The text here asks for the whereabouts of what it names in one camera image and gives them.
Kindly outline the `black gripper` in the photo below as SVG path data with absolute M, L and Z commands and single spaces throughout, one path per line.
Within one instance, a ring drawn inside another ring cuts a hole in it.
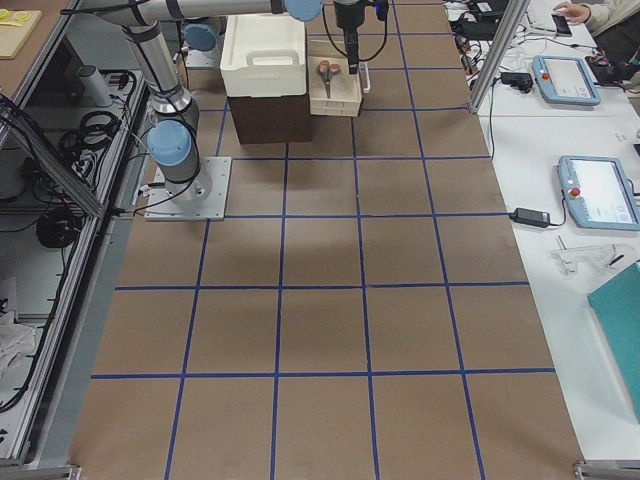
M 343 32 L 345 52 L 350 75 L 356 75 L 359 70 L 359 40 L 358 28 L 365 21 L 366 0 L 334 1 L 336 24 Z

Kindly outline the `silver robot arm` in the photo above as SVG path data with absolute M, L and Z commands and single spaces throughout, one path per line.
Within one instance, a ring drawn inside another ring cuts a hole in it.
M 287 13 L 309 22 L 323 10 L 322 1 L 103 1 L 88 8 L 64 9 L 60 14 L 90 14 L 120 26 L 151 90 L 156 114 L 161 120 L 175 119 L 195 130 L 199 111 L 178 78 L 159 27 L 161 21 Z

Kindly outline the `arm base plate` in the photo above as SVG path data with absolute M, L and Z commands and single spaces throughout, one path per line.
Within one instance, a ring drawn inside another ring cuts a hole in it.
M 166 183 L 159 167 L 154 182 L 161 183 L 149 194 L 151 207 L 144 210 L 149 221 L 220 221 L 225 218 L 231 177 L 230 157 L 202 157 L 200 172 L 188 188 Z

